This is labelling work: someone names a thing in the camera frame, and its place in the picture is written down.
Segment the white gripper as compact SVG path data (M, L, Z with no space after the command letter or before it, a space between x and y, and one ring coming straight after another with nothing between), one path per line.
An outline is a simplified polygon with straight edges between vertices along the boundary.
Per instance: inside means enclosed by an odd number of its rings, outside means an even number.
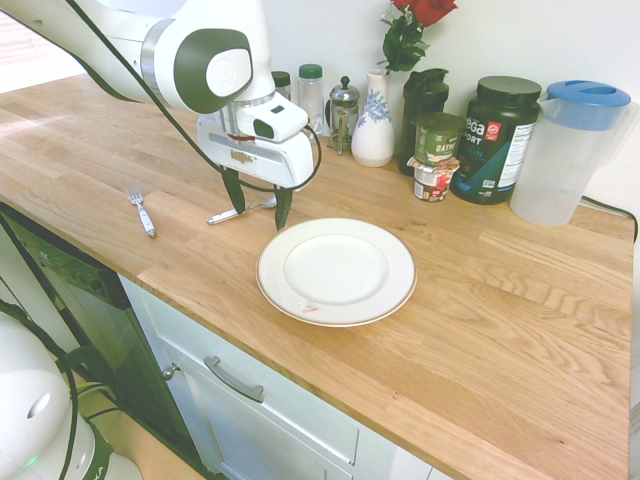
M275 226L277 230L283 229L293 200L293 190L287 187L301 184L313 172L309 137L298 132L283 142L260 138L238 140L223 130L217 114L198 117L197 135L201 150L214 163L226 167L222 170L223 183L238 214L246 209L238 172L280 186L274 191Z

